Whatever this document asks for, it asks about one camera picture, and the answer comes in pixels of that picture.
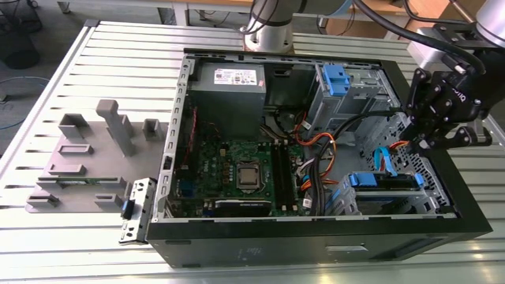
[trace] metal bracket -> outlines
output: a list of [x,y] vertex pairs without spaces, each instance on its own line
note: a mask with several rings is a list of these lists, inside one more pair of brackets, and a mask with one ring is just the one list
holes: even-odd
[[474,134],[477,136],[477,143],[483,143],[486,141],[485,128],[482,126],[481,120],[474,120],[467,123],[467,127],[473,128]]
[[145,237],[154,192],[155,182],[153,179],[146,178],[134,181],[129,199],[122,206],[121,216],[123,222],[118,240],[119,245],[147,244]]

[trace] cpu socket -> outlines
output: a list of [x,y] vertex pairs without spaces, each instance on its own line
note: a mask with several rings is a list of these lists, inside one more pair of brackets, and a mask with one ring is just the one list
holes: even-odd
[[253,193],[261,188],[259,163],[241,161],[237,163],[237,189],[243,193]]

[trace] side panel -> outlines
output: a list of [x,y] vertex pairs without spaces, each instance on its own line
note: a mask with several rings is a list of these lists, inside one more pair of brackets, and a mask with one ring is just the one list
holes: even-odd
[[155,240],[150,244],[171,267],[257,266],[401,260],[454,237],[457,234],[341,235]]

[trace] blue cable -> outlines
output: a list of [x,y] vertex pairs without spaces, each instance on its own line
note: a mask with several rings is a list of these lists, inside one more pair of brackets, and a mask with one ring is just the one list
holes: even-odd
[[391,164],[389,148],[386,147],[378,147],[373,152],[373,163],[375,166],[375,170],[379,169],[379,154],[382,154],[382,157],[383,157],[383,164],[386,165],[386,171],[391,173],[391,176],[397,176],[397,172],[394,171],[394,167]]
[[5,127],[0,127],[0,130],[7,129],[10,127],[14,127],[15,125],[21,124],[22,122],[23,122],[23,118],[22,118],[22,120],[19,122],[15,122],[14,124],[10,124],[10,125],[7,125]]

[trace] computer part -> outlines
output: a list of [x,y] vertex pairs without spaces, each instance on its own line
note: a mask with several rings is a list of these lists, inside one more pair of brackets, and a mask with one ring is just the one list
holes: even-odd
[[[130,239],[199,267],[402,260],[489,232],[446,151],[399,141],[407,90],[394,62],[185,50],[150,221]],[[346,125],[374,111],[393,114]],[[377,167],[385,147],[395,175]]]

